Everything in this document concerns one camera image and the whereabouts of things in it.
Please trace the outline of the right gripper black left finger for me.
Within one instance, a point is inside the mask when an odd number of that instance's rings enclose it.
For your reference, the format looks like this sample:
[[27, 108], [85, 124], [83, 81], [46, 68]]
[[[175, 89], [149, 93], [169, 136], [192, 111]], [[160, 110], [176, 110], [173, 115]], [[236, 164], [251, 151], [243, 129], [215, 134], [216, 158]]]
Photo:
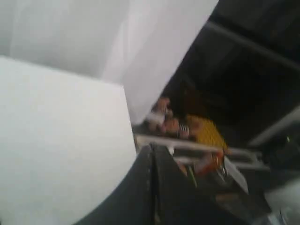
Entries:
[[152, 225], [154, 223], [153, 150], [145, 146], [122, 182], [77, 225]]

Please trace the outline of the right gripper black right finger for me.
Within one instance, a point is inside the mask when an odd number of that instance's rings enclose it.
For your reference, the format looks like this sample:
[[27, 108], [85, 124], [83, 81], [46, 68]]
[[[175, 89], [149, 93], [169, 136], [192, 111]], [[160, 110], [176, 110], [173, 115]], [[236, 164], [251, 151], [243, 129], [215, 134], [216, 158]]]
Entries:
[[246, 194], [184, 175], [166, 147], [153, 145], [160, 216], [164, 225], [250, 225], [271, 212], [259, 192]]

